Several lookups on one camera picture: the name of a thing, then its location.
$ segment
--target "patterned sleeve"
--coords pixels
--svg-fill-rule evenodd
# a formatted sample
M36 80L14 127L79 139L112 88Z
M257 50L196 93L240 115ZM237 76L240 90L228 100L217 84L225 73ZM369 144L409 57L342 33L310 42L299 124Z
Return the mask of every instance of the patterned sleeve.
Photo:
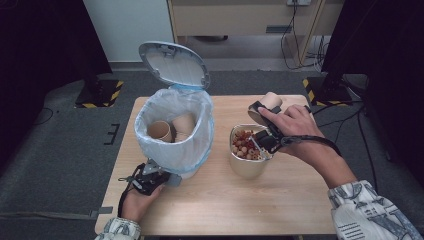
M95 240L137 240L140 238L140 231L140 226L136 222L115 217L109 220Z
M367 181L348 183L328 192L339 239L423 239L388 199Z

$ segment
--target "garbage bag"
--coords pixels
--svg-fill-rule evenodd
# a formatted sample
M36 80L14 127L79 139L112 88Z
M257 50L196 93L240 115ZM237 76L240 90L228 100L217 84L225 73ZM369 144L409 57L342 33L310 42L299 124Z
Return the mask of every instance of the garbage bag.
M206 161L212 146L212 111L212 100L203 90L158 90L146 101L134 123L137 141L144 155L171 173L184 174L195 171ZM147 127L151 123L163 120L171 124L175 117L187 112L193 113L196 126L185 141L167 143L153 139L147 134Z

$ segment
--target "wooden table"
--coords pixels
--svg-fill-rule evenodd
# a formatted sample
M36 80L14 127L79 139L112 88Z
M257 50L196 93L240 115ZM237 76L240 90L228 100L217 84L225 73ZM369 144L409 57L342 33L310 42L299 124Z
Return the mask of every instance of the wooden table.
M215 136L208 160L177 188L166 187L141 225L143 236L301 235L335 234L327 186L309 165L277 153L254 180L236 175L229 164L229 135L238 124L254 123L247 107L262 96L212 96ZM283 111L292 104L308 105L304 96L282 95ZM135 101L107 188L95 231L117 215L126 182L147 159L134 134L134 120L147 97Z

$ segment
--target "hazard stripe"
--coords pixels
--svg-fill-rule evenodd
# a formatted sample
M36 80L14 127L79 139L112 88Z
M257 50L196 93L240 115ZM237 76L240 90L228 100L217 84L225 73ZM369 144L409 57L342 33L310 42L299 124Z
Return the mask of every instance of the hazard stripe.
M309 101L312 105L317 105L317 102L315 101L315 94L312 91L311 85L309 84L308 79L303 79L303 86L306 89L306 93L308 94Z
M92 103L92 102L86 102L82 104L76 104L76 108L97 108L97 107L111 107L113 104L115 104L116 99L118 98L118 95L121 91L122 85L124 84L124 81L118 81L116 83L116 87L112 95L110 96L110 100L108 102L103 103Z
M312 87L309 84L308 79L303 79L303 86L306 89L306 93L308 94L309 101L311 101L312 106L330 106L330 105L336 105L336 106L349 106L347 103L343 103L341 101L317 101L315 99L315 94L312 91Z

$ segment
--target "cabinet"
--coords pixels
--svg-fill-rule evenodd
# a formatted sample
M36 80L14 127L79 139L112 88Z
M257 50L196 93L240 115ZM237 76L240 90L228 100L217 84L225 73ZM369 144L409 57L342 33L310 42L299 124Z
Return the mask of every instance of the cabinet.
M181 36L276 34L268 27L284 29L294 14L282 0L168 0L168 6L175 42ZM297 7L297 43L293 32L286 35L296 64L303 62L312 36L331 35L342 6L342 0L312 0Z

